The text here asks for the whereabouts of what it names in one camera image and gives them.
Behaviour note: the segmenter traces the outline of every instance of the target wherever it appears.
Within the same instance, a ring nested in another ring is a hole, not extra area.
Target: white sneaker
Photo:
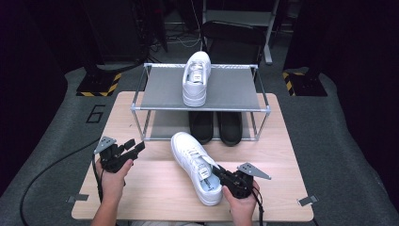
[[[186,132],[179,132],[172,137],[170,146],[174,158],[191,178],[202,203],[220,203],[223,196],[222,185],[219,178],[212,173],[212,167],[219,169],[219,166],[199,142]]]
[[[211,59],[199,51],[191,56],[184,68],[183,101],[188,106],[202,106],[206,100],[206,86],[211,74]]]

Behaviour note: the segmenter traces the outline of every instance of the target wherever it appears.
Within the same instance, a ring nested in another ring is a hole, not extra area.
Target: black shoe
[[[209,142],[214,137],[214,112],[189,111],[190,133],[200,144]]]
[[[241,112],[217,112],[220,139],[227,146],[234,146],[243,137],[243,116]]]

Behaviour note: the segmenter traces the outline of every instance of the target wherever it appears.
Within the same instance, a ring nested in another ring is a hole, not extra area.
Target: black cable
[[[152,63],[154,63],[155,61],[157,63],[162,63],[160,60],[158,60],[157,58],[155,58],[154,56],[149,55],[148,60],[150,60]]]
[[[313,218],[313,223],[314,223],[314,225],[319,226],[319,223],[317,223],[316,218]]]
[[[188,32],[181,32],[179,34],[167,35],[168,40],[177,40],[177,39],[185,39],[185,38],[196,38],[197,34],[192,34]]]
[[[26,190],[24,191],[24,194],[23,194],[23,196],[21,197],[21,201],[20,201],[20,217],[21,217],[21,220],[23,221],[23,224],[24,224],[25,226],[27,226],[28,224],[27,224],[27,222],[26,222],[26,220],[25,220],[25,218],[24,218],[24,198],[25,198],[25,196],[26,196],[26,194],[27,194],[29,188],[33,185],[33,183],[35,183],[35,181],[36,181],[39,177],[41,177],[41,175],[42,175],[45,171],[49,170],[49,169],[50,169],[51,167],[53,167],[55,164],[61,162],[62,160],[64,160],[64,159],[70,157],[71,155],[73,155],[73,154],[75,154],[75,153],[79,153],[79,152],[85,150],[85,148],[91,146],[92,144],[94,144],[95,142],[98,142],[99,140],[100,140],[99,138],[96,138],[95,140],[91,141],[89,144],[83,146],[82,148],[80,148],[80,149],[78,149],[78,150],[76,150],[76,151],[74,151],[74,152],[72,152],[72,153],[69,153],[69,154],[65,155],[64,157],[58,159],[56,162],[52,163],[50,166],[48,166],[47,168],[45,168],[44,170],[42,170],[42,171],[29,183],[29,185],[27,186]]]
[[[255,197],[255,200],[256,200],[256,202],[258,203],[258,205],[259,205],[259,225],[260,226],[263,226],[263,212],[264,212],[264,210],[263,210],[263,206],[262,206],[262,203],[263,203],[263,198],[262,198],[262,194],[261,194],[261,192],[256,188],[256,187],[253,187],[253,189],[255,189],[256,191],[258,191],[258,194],[261,196],[261,200],[259,200],[258,199],[258,196],[255,194],[255,192],[252,190],[252,194],[253,194],[253,196]]]
[[[160,48],[161,43],[159,41],[154,42],[152,45],[149,46],[149,49],[154,52],[154,53],[158,53]]]
[[[93,167],[94,176],[96,177],[97,190],[98,190],[98,193],[99,193],[100,202],[102,202],[103,201],[103,186],[102,186],[102,178],[103,178],[103,176],[102,176],[102,178],[99,178],[99,175],[97,174],[95,154],[93,154],[92,157],[91,157],[91,166]]]

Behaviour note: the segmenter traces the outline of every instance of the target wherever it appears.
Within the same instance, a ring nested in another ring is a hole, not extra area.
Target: cable
[[[157,58],[155,58],[154,56],[149,55],[148,59],[153,63],[153,62],[157,62],[157,63],[162,63],[161,61],[159,61]]]
[[[97,174],[95,154],[93,154],[91,156],[91,166],[93,167],[94,176],[96,178],[97,190],[99,193],[100,202],[102,202],[103,201],[103,186],[102,186],[103,174],[101,175],[101,177],[99,177],[99,175]]]
[[[195,8],[194,8],[193,0],[191,0],[191,7],[192,7],[192,9],[193,9],[194,16],[195,16],[196,21],[197,21],[197,26],[198,26],[199,29],[200,29],[200,23],[199,23],[199,19],[198,19],[198,17],[197,17],[196,10],[195,10]],[[191,47],[196,46],[196,45],[198,44],[198,42],[200,41],[200,33],[199,33],[199,38],[198,38],[197,41],[196,41],[194,44],[192,44],[192,45],[185,45],[185,44],[183,43],[183,41],[182,41],[181,39],[179,39],[179,38],[177,38],[177,40],[179,40],[179,41],[181,42],[181,44],[182,44],[184,47],[186,47],[186,48],[191,48]]]
[[[319,223],[317,223],[316,218],[313,218],[313,223],[314,223],[314,225],[319,226]]]
[[[261,196],[261,200],[258,199],[258,196],[256,195],[255,191],[253,191],[253,189],[258,191],[258,194]],[[259,225],[263,226],[263,213],[264,213],[264,210],[263,210],[263,197],[262,197],[261,192],[256,187],[253,187],[253,189],[252,189],[252,195],[253,195],[253,197],[255,197],[255,200],[256,200],[256,202],[259,205]]]
[[[21,197],[21,201],[20,201],[20,217],[21,217],[21,220],[23,221],[23,224],[24,224],[25,226],[27,226],[28,224],[27,224],[27,222],[26,222],[26,220],[25,220],[25,218],[24,218],[24,198],[25,198],[25,196],[26,196],[26,194],[27,194],[29,188],[33,185],[33,183],[35,183],[35,181],[36,181],[39,177],[41,177],[41,175],[42,175],[45,171],[49,170],[49,169],[50,169],[51,167],[53,167],[55,164],[57,164],[57,163],[61,162],[62,160],[66,159],[66,158],[68,158],[68,157],[70,157],[70,156],[72,156],[72,155],[75,154],[75,153],[79,153],[79,152],[85,150],[85,148],[91,146],[92,144],[94,144],[95,142],[98,142],[99,140],[100,140],[99,138],[96,138],[95,140],[91,141],[89,144],[83,146],[82,148],[80,148],[80,149],[78,149],[78,150],[76,150],[76,151],[74,151],[74,152],[72,152],[72,153],[69,153],[69,154],[65,155],[64,157],[58,159],[56,162],[52,163],[50,166],[48,166],[47,168],[45,168],[44,170],[42,170],[42,171],[29,183],[29,185],[27,186],[26,190],[24,191],[24,194],[23,194],[23,196]]]

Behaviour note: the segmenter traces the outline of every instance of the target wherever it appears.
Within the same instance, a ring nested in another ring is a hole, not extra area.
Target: metal shoe rack
[[[183,102],[184,66],[144,64],[131,106],[142,140],[169,140],[177,132],[189,132],[187,111],[243,112],[242,140],[259,140],[271,110],[260,76],[263,98],[258,98],[256,93],[254,77],[258,73],[257,65],[212,65],[206,102],[201,107],[190,107]],[[145,117],[137,116],[144,112]],[[218,140],[217,122],[214,126],[213,139]]]

